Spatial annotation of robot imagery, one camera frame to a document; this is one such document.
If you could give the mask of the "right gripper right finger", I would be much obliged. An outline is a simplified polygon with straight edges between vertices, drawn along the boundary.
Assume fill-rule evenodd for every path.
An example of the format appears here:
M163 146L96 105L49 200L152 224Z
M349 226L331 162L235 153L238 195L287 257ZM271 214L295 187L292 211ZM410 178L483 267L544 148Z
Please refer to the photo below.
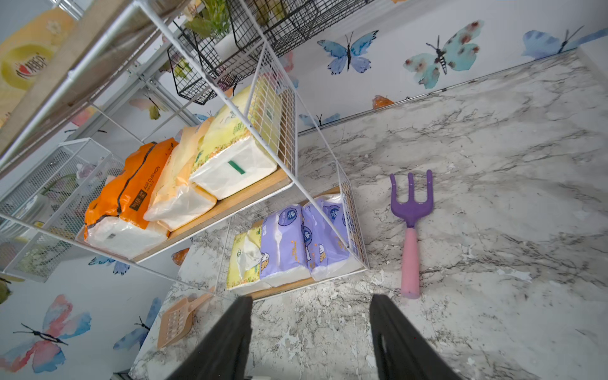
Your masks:
M460 378L388 296L372 296L370 326L379 378Z

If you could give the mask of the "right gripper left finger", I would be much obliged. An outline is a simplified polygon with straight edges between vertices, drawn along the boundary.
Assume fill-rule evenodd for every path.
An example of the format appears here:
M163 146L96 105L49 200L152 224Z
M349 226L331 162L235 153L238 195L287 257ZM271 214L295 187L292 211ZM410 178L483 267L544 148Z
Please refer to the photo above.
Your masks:
M252 310L252 298L237 298L169 379L244 379Z

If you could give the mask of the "pale orange tissue pack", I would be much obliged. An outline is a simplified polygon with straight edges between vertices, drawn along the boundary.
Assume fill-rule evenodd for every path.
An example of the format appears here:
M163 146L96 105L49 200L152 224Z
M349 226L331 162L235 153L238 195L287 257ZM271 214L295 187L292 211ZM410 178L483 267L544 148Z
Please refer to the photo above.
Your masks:
M180 142L169 156L152 193L144 215L148 222L159 223L173 232L209 212L217 204L214 196L189 180L199 141L204 138L213 120L211 117L198 127L182 130Z

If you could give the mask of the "bright orange tissue pack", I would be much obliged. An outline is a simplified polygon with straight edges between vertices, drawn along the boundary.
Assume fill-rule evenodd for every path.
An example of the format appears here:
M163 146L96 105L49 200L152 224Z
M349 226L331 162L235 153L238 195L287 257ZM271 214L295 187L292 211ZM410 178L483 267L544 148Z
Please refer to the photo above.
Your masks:
M173 138L151 142L125 160L121 174L104 186L85 212L88 245L133 259L167 240L169 231L144 215L177 145Z

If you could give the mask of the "yellow-green tissue pack top shelf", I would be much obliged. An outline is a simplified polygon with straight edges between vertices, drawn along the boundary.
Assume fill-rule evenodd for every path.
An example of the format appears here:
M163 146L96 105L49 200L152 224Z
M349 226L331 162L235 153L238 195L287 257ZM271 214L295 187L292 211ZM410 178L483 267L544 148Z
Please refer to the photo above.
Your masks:
M76 26L60 8L44 11L1 44L1 123L49 65Z

